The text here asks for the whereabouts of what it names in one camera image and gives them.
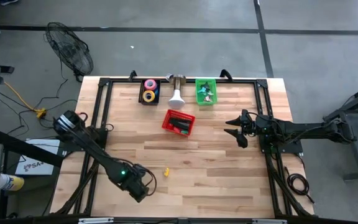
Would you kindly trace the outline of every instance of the concrete floor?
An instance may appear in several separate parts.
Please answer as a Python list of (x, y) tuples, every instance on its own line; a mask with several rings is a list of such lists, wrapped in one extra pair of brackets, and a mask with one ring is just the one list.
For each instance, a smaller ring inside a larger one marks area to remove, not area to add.
[[(260, 0), (260, 5), (267, 29), (358, 30), (358, 0)], [(96, 27), (257, 28), (251, 0), (21, 0), (0, 6), (0, 24), (44, 26), (50, 21)], [(77, 35), (91, 50), (91, 75), (128, 75), (136, 70), (139, 75), (215, 76), (225, 68), (235, 77), (266, 77), (258, 34)], [(320, 122), (358, 90), (357, 35), (267, 35), (267, 43), (274, 75), (285, 80), (294, 122)], [(62, 81), (59, 60), (44, 42), (43, 32), (3, 30), (0, 64), (16, 68), (4, 78), (32, 105), (43, 96), (53, 96)], [(80, 84), (66, 66), (63, 75), (68, 83), (59, 99), (45, 101), (46, 108), (77, 98)], [(13, 96), (6, 86), (0, 91)], [(22, 110), (5, 101), (16, 111)], [(74, 107), (68, 103), (49, 116)], [(17, 115), (1, 103), (0, 111), (1, 131), (18, 126)], [(21, 139), (54, 135), (40, 127), (33, 114), (24, 119), (30, 131)], [(358, 221), (358, 180), (342, 180), (344, 174), (357, 170), (350, 148), (323, 140), (302, 143), (316, 214)], [(40, 215), (50, 192), (46, 187), (13, 197), (10, 210), (22, 217)]]

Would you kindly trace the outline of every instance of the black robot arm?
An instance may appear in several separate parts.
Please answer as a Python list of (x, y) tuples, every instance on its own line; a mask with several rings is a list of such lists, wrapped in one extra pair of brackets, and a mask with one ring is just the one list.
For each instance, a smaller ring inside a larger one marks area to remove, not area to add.
[[(255, 121), (250, 114), (256, 115)], [(226, 121), (226, 124), (240, 126), (240, 130), (225, 129), (225, 132), (234, 136), (239, 147), (243, 148), (248, 146), (246, 134), (264, 136), (264, 141), (274, 146), (290, 144), (299, 139), (329, 139), (343, 143), (356, 140), (350, 126), (340, 119), (333, 119), (327, 123), (295, 124), (242, 110), (237, 119)]]
[(142, 177), (148, 172), (154, 178), (151, 171), (131, 161), (111, 157), (96, 143), (98, 130), (85, 127), (85, 121), (74, 111), (67, 111), (56, 119), (53, 128), (62, 141), (75, 143), (97, 160), (106, 169), (109, 180), (121, 190), (127, 190), (137, 202), (148, 196), (149, 188), (143, 184)]

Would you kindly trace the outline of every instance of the red basket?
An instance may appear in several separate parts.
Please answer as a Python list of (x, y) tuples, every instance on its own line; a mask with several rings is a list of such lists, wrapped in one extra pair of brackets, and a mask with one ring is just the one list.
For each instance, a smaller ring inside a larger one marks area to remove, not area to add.
[[(174, 130), (173, 125), (169, 123), (170, 118), (180, 118), (180, 119), (186, 119), (186, 120), (191, 121), (191, 123), (189, 125), (189, 133), (188, 134), (182, 134), (180, 131)], [(183, 136), (189, 136), (191, 134), (191, 130), (193, 129), (193, 124), (194, 124), (195, 120), (196, 120), (196, 117), (194, 117), (192, 115), (181, 113), (179, 111), (168, 110), (167, 114), (165, 115), (164, 122), (162, 123), (162, 128), (167, 130), (167, 131), (171, 131), (173, 133), (177, 133), (177, 134), (180, 134), (180, 135), (183, 135)]]

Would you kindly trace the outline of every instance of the wooden table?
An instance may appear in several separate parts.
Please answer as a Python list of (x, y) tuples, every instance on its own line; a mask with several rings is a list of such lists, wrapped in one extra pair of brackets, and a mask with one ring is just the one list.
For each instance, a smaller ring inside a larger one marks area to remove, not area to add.
[[(267, 80), (274, 116), (291, 120), (283, 79)], [(85, 77), (81, 87), (76, 111), (89, 115), (87, 125), (91, 121), (98, 82), (99, 77)], [(224, 128), (233, 128), (224, 122), (238, 117), (241, 109), (257, 112), (252, 85), (218, 84), (218, 102), (213, 106), (197, 105), (194, 83), (183, 86), (181, 96), (186, 105), (181, 111), (196, 117), (188, 138), (161, 128), (173, 87), (168, 83), (162, 84), (157, 106), (143, 106), (137, 102), (139, 87), (139, 83), (114, 84), (108, 116), (108, 123), (114, 125), (114, 131), (109, 133), (106, 151), (114, 157), (149, 168), (157, 177), (157, 191), (137, 203), (128, 192), (122, 192), (110, 183), (103, 167), (100, 167), (92, 216), (274, 216), (266, 163), (257, 137), (247, 137), (249, 146), (243, 149), (223, 131)], [(77, 187), (83, 156), (83, 152), (76, 152), (63, 161), (51, 212), (62, 207)], [(305, 174), (299, 158), (294, 155), (283, 154), (283, 163), (291, 173)], [(168, 177), (163, 175), (166, 167), (170, 168)], [(88, 189), (85, 192), (83, 207)], [(280, 191), (278, 197), (284, 211)], [(313, 213), (312, 204), (306, 197), (296, 198), (308, 212)]]

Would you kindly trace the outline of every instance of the green basket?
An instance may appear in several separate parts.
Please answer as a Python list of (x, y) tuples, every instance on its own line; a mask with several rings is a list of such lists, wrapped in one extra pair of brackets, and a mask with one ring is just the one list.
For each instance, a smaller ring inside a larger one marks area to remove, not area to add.
[[(198, 93), (198, 91), (202, 89), (201, 86), (204, 85), (205, 83), (207, 83), (209, 85), (211, 93), (213, 93), (213, 95), (209, 96), (209, 98), (212, 100), (212, 102), (204, 101), (205, 94)], [(199, 105), (213, 105), (216, 102), (218, 102), (215, 80), (210, 80), (210, 79), (197, 79), (196, 80), (196, 101)]]

